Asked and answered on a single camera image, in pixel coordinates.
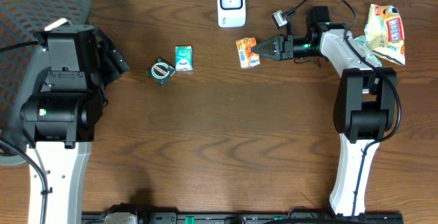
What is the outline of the small orange snack box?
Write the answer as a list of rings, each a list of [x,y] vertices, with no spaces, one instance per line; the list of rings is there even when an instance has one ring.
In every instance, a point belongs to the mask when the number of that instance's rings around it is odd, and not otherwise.
[[[252,47],[257,45],[255,38],[243,38],[236,42],[240,59],[240,66],[243,69],[252,68],[260,64],[259,55],[252,52]]]

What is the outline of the teal snack pack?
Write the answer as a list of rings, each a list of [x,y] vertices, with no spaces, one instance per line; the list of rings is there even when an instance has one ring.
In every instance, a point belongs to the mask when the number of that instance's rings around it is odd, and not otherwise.
[[[373,66],[382,67],[381,61],[372,53],[370,45],[365,36],[358,36],[354,38],[354,41],[364,52],[366,59],[369,63],[371,63]]]

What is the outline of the small teal snack box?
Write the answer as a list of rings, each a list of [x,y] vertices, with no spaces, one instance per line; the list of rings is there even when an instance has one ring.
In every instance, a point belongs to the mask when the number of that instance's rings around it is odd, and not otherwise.
[[[192,71],[193,50],[191,46],[177,46],[175,47],[175,68],[177,71]]]

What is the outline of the yellow snack chip bag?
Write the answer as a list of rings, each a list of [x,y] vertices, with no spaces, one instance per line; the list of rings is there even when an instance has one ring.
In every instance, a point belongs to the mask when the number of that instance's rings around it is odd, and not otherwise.
[[[364,32],[370,51],[376,57],[405,65],[405,32],[396,7],[371,4]]]

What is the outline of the dark green balm box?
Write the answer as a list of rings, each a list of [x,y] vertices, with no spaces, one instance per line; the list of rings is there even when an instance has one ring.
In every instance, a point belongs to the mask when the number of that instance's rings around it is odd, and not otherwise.
[[[169,62],[158,58],[151,68],[147,71],[148,76],[158,84],[165,86],[175,74],[176,69]]]

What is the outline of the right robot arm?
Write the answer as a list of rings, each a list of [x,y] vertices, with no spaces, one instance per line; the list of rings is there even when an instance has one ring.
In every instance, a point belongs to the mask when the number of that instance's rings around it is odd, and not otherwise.
[[[307,12],[303,37],[293,34],[295,13],[295,9],[276,11],[272,20],[287,33],[255,45],[252,51],[276,61],[321,56],[340,76],[333,123],[341,151],[329,203],[335,216],[358,218],[365,214],[365,190],[374,155],[400,120],[396,72],[371,61],[352,38],[349,26],[330,20],[326,6]]]

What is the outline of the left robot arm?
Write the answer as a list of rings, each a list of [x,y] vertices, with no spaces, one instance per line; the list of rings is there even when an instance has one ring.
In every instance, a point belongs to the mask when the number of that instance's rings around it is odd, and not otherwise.
[[[28,140],[29,223],[80,223],[94,129],[105,87],[129,70],[112,40],[67,18],[34,36],[38,49],[21,92],[18,119]]]

